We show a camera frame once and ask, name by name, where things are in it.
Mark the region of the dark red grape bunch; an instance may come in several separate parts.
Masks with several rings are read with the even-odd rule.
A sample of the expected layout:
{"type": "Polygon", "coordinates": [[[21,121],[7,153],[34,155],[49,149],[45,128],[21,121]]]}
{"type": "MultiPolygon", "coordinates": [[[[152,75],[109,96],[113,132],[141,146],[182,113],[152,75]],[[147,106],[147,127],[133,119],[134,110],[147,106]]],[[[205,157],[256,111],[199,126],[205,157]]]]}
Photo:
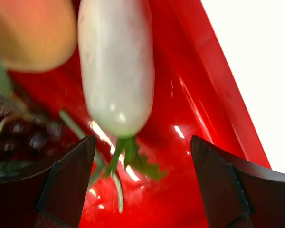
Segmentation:
{"type": "Polygon", "coordinates": [[[75,134],[58,119],[33,103],[23,103],[0,95],[0,161],[38,161],[74,145],[75,134]]]}

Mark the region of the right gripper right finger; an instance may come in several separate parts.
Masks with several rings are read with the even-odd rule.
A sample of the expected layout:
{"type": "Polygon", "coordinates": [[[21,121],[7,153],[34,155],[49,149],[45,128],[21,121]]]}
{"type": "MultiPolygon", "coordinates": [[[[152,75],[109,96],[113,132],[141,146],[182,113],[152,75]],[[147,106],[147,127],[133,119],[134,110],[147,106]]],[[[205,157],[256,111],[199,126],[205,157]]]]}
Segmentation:
{"type": "Polygon", "coordinates": [[[211,228],[285,228],[285,174],[237,157],[199,136],[191,156],[211,228]]]}

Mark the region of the white garlic bulb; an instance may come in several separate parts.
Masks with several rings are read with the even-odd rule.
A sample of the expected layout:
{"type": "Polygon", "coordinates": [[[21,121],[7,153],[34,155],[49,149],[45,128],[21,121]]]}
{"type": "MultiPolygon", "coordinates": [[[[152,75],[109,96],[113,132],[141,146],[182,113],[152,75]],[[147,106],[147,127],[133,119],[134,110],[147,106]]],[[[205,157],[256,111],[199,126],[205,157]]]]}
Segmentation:
{"type": "Polygon", "coordinates": [[[139,153],[137,134],[154,98],[152,14],[146,0],[83,0],[78,11],[78,51],[87,111],[116,145],[105,175],[113,178],[118,209],[124,209],[116,170],[123,166],[160,179],[166,172],[139,153]]]}

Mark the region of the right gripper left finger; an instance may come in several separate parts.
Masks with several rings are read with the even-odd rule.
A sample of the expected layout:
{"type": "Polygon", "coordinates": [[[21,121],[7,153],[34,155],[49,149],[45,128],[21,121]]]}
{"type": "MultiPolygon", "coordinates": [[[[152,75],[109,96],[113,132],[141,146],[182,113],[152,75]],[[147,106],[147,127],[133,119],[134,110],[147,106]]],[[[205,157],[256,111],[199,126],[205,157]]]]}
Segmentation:
{"type": "Polygon", "coordinates": [[[0,177],[0,228],[77,228],[95,137],[0,177]]]}

